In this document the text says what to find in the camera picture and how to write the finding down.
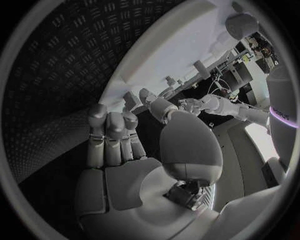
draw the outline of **diamond plate pattern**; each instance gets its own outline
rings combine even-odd
[[[3,138],[18,182],[87,139],[82,110],[99,100],[143,32],[181,2],[67,0],[44,19],[5,89]]]

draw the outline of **purple light ring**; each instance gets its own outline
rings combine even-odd
[[[288,126],[290,126],[290,127],[292,127],[292,128],[295,128],[295,129],[297,129],[299,126],[296,124],[296,123],[294,123],[294,122],[292,122],[292,121],[289,121],[289,120],[286,120],[286,119],[284,119],[283,117],[280,117],[274,110],[273,110],[273,108],[272,107],[270,107],[270,114],[272,114],[272,116],[273,117],[275,117],[277,120],[279,120],[280,122],[282,122],[282,123],[284,123],[284,124],[286,124],[286,125],[288,125]]]

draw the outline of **purple led strip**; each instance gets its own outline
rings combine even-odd
[[[286,124],[286,125],[288,125],[288,126],[290,126],[290,127],[292,127],[292,128],[295,128],[295,129],[298,128],[298,125],[297,125],[296,123],[294,123],[294,122],[292,122],[292,121],[289,121],[289,120],[286,120],[286,119],[280,117],[280,116],[273,110],[272,107],[270,107],[270,114],[272,114],[273,117],[275,117],[276,119],[278,119],[278,120],[281,121],[282,123],[284,123],[284,124]]]

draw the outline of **black perforated panel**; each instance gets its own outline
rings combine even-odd
[[[126,52],[183,0],[68,0],[31,34],[5,90],[5,150],[18,182],[88,137],[96,103]]]

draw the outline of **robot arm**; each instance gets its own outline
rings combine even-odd
[[[183,99],[179,103],[179,109],[186,110],[196,116],[204,110],[208,114],[231,115],[240,121],[248,120],[264,127],[267,126],[269,118],[267,112],[249,108],[245,104],[233,104],[230,100],[213,94],[207,94],[199,100],[192,98]]]

